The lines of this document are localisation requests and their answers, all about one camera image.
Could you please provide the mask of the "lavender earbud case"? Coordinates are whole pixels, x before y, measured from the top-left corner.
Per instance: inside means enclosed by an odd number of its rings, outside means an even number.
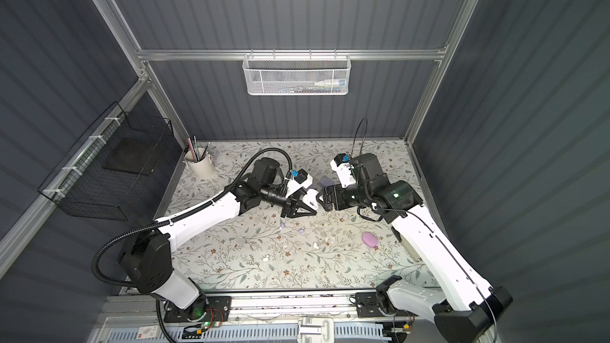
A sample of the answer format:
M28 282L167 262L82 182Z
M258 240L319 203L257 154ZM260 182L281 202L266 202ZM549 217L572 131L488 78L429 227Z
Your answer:
M319 183L320 183L321 187L330 187L330 186L333 186L335 184L333 179L330 179L330 178L328 178L326 176L322 176L319 179Z

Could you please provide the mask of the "pink earbud charging case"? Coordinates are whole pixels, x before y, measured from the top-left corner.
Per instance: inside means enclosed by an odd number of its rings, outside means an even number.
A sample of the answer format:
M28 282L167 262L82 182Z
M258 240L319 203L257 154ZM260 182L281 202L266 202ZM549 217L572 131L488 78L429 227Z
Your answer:
M362 234L362 242L368 246L369 248L376 248L378 247L379 244L379 240L377 238L377 236L375 236L373 233L370 232L365 232Z

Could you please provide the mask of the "white earbud case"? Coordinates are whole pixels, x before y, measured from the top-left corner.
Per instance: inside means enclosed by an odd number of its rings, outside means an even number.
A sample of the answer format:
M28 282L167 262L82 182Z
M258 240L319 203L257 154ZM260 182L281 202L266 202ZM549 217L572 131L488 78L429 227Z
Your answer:
M319 208L318 196L319 192L316 189L308 189L306 195L303 197L303 202L311 209L317 211Z

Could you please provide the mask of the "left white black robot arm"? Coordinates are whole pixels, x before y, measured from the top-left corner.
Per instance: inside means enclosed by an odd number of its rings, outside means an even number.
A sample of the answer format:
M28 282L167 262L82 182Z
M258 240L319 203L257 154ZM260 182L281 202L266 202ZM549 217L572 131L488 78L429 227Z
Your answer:
M192 238L221 222L233 219L262 202L281 207L281 217L317 214L318 192L312 176L293 169L280 184L275 182L280 165L272 158L254 162L251 173L237 179L219 198L200 203L179 214L158 219L153 230L128 237L119 264L141 294L165 300L200 317L209 308L206 295L195 282L173 267L173 253Z

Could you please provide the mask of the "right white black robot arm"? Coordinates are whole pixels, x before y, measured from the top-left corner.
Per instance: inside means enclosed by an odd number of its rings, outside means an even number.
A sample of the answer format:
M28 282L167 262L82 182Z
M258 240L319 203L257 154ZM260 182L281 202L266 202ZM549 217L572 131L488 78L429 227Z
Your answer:
M330 167L339 182L322 190L319 202L324 209L370 209L378 222L387 222L412 247L439 285L437 290L427 290L392 275L376 286L381 313L403 311L427 319L448 342L475 342L497 328L512 296L472 268L409 183L391 182L372 153L359 157L340 153L330 160Z

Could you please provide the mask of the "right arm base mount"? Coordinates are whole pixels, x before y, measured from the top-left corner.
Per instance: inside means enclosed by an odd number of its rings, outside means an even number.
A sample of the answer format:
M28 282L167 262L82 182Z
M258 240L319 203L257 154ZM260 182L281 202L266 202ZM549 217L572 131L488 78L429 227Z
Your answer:
M405 317L413 319L415 314L409 311L399 310L390 303L384 295L376 292L357 292L349 297L349 301L356 307L359 318L377 317Z

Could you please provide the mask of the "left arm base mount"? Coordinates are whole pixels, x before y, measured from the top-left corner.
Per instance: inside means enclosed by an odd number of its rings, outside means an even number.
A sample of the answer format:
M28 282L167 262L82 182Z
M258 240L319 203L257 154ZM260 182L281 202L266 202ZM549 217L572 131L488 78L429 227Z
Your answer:
M210 326L214 322L225 322L230 314L232 298L229 296L200 296L186 309L180 309L173 303L165 306L166 323L202 323Z

